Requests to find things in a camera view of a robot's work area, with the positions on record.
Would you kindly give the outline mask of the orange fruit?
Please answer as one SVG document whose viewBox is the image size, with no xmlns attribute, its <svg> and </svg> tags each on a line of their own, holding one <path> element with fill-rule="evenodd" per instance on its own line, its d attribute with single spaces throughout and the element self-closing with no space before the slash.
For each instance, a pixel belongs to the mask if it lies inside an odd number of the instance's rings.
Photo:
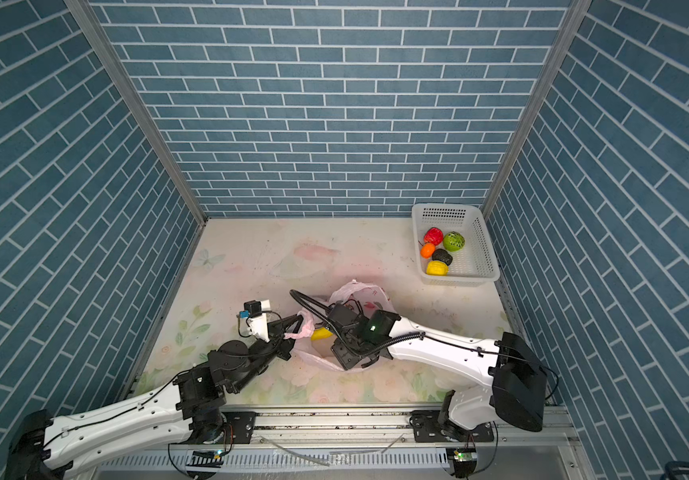
<svg viewBox="0 0 689 480">
<path fill-rule="evenodd" d="M 436 250 L 436 245 L 428 242 L 424 243 L 419 250 L 420 257 L 423 259 L 431 259 L 432 255 L 434 254 Z"/>
</svg>

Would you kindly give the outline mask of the red fruit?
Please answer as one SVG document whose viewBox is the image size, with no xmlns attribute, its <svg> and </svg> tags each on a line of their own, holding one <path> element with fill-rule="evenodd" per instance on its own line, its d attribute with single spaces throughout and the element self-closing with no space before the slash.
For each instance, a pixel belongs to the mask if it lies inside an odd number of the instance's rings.
<svg viewBox="0 0 689 480">
<path fill-rule="evenodd" d="M 425 244 L 431 244 L 433 246 L 438 246 L 444 238 L 443 232 L 437 228 L 437 227 L 432 227 L 429 228 L 424 236 L 423 236 L 423 242 Z"/>
</svg>

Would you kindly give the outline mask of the green fruit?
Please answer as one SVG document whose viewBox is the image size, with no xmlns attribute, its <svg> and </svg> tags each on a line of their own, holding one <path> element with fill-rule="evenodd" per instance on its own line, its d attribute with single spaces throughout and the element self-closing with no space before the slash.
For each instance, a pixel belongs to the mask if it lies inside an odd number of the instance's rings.
<svg viewBox="0 0 689 480">
<path fill-rule="evenodd" d="M 443 248 L 448 252 L 458 252 L 464 248 L 465 238 L 459 232 L 450 231 L 444 235 Z"/>
</svg>

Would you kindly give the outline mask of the pink plastic bag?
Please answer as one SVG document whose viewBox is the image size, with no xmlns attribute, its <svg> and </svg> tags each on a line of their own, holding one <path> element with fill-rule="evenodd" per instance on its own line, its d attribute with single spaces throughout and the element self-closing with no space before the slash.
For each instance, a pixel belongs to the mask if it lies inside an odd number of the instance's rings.
<svg viewBox="0 0 689 480">
<path fill-rule="evenodd" d="M 378 285 L 352 280 L 328 298 L 290 292 L 302 310 L 302 329 L 292 335 L 304 362 L 336 372 L 366 369 L 392 355 L 385 344 L 398 318 Z"/>
</svg>

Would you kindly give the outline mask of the dark avocado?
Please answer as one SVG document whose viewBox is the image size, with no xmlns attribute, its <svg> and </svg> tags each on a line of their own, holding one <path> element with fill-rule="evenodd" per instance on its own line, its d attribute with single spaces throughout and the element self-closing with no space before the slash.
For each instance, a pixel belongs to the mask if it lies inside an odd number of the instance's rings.
<svg viewBox="0 0 689 480">
<path fill-rule="evenodd" d="M 450 266 L 453 262 L 453 256 L 448 251 L 441 248 L 434 250 L 431 259 L 433 261 L 442 262 L 447 266 Z"/>
</svg>

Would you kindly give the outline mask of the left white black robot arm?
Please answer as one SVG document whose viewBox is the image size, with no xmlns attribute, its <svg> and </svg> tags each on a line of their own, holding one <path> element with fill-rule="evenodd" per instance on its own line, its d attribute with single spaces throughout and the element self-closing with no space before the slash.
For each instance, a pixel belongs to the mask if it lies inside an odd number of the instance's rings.
<svg viewBox="0 0 689 480">
<path fill-rule="evenodd" d="M 222 408 L 276 358 L 290 359 L 302 316 L 270 321 L 252 344 L 230 340 L 162 387 L 96 410 L 28 414 L 8 448 L 6 479 L 66 479 L 100 463 L 164 444 L 214 444 L 228 453 L 240 430 Z"/>
</svg>

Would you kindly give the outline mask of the yellow lemon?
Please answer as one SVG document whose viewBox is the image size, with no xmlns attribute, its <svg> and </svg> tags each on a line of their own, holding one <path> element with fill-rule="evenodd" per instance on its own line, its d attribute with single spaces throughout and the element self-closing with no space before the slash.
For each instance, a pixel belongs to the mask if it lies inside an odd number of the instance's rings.
<svg viewBox="0 0 689 480">
<path fill-rule="evenodd" d="M 425 273 L 430 276 L 446 276 L 449 271 L 449 266 L 439 260 L 431 260 L 426 265 Z"/>
</svg>

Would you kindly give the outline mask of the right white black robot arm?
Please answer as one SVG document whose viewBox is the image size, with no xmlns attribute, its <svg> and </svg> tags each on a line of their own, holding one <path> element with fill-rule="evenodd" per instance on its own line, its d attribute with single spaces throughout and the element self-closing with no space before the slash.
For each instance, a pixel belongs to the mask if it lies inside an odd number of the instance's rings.
<svg viewBox="0 0 689 480">
<path fill-rule="evenodd" d="M 443 419 L 459 429 L 494 421 L 529 432 L 543 428 L 549 370 L 516 334 L 467 338 L 394 312 L 376 310 L 366 317 L 344 302 L 324 308 L 320 319 L 336 338 L 332 353 L 345 370 L 385 358 L 426 364 L 473 382 L 443 400 Z"/>
</svg>

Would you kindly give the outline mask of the white plastic mesh basket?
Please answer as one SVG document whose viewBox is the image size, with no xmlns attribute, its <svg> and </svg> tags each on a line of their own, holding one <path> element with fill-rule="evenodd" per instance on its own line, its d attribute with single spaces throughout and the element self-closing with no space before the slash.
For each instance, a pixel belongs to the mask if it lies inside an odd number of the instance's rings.
<svg viewBox="0 0 689 480">
<path fill-rule="evenodd" d="M 416 268 L 423 283 L 476 287 L 500 278 L 492 241 L 478 208 L 416 204 L 411 220 Z"/>
</svg>

